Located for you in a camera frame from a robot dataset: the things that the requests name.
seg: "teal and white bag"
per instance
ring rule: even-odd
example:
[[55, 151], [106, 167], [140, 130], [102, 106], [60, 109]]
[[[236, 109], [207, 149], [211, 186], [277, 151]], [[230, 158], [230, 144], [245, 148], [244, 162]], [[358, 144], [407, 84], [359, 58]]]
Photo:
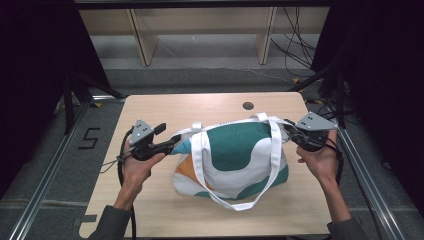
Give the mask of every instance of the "teal and white bag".
[[[287, 181], [287, 159], [282, 144], [288, 141], [284, 124], [265, 113], [249, 119], [179, 131], [181, 141], [171, 155], [181, 154], [174, 173], [180, 194], [210, 197], [228, 209], [252, 208], [270, 187]], [[253, 202], [230, 204], [257, 194]]]

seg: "handheld controller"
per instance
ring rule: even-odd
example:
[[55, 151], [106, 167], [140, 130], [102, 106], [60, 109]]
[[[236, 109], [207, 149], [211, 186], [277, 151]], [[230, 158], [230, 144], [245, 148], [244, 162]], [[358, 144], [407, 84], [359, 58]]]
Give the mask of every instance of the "handheld controller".
[[327, 141], [328, 130], [337, 129], [337, 124], [313, 112], [309, 112], [297, 123], [285, 120], [292, 124], [284, 125], [289, 138], [308, 152], [316, 152], [323, 148]]
[[176, 135], [166, 142], [154, 144], [154, 135], [158, 135], [165, 130], [166, 123], [152, 128], [143, 120], [137, 119], [129, 141], [130, 147], [132, 148], [132, 157], [139, 161], [146, 161], [158, 153], [164, 153], [165, 155], [170, 154], [174, 149], [174, 145], [180, 141], [181, 135]]

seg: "fabric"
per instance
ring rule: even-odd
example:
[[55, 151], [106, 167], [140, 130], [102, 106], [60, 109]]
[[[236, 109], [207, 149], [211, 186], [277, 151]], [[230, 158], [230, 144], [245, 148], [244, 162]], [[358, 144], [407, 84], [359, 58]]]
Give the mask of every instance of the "fabric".
[[[270, 187], [287, 181], [282, 144], [286, 121], [259, 113], [249, 119], [203, 128], [200, 123], [180, 131], [182, 142], [171, 154], [182, 154], [174, 174], [181, 194], [210, 197], [236, 211], [252, 208]], [[225, 200], [255, 201], [231, 205]]]
[[124, 211], [112, 206], [106, 206], [102, 217], [94, 231], [88, 239], [123, 239], [128, 221], [131, 217], [130, 211]]
[[334, 240], [366, 240], [368, 236], [356, 218], [327, 225]]

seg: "orange stripe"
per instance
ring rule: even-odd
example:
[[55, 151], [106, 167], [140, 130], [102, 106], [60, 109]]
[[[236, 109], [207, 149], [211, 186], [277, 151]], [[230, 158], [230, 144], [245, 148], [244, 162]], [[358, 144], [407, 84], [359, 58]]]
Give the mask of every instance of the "orange stripe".
[[[199, 184], [200, 186], [202, 186], [202, 184], [200, 184], [200, 182], [197, 180], [196, 178], [196, 174], [194, 173], [194, 167], [193, 167], [193, 158], [191, 156], [191, 154], [189, 154], [181, 163], [180, 165], [178, 165], [177, 169], [175, 170], [176, 173], [179, 173], [181, 175], [187, 176], [188, 178], [190, 178], [191, 180], [193, 180], [194, 182], [196, 182], [197, 184]], [[209, 185], [209, 183], [206, 181], [206, 186], [214, 191], [214, 189]]]

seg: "human hand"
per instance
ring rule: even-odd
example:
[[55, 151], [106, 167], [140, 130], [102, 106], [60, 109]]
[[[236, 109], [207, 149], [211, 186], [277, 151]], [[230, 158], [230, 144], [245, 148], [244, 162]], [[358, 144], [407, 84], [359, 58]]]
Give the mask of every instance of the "human hand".
[[[129, 142], [126, 141], [124, 150], [130, 148]], [[146, 161], [138, 161], [131, 156], [130, 153], [125, 153], [123, 156], [123, 176], [121, 190], [118, 194], [115, 208], [130, 210], [137, 195], [143, 189], [143, 183], [151, 175], [151, 169], [165, 157], [164, 153], [158, 153]]]
[[[337, 131], [328, 132], [327, 144], [334, 146], [337, 138]], [[301, 147], [297, 147], [297, 154], [301, 157], [298, 162], [306, 163], [311, 173], [318, 179], [321, 185], [328, 182], [335, 182], [337, 171], [336, 152], [328, 147], [324, 147], [316, 152], [308, 152]]]

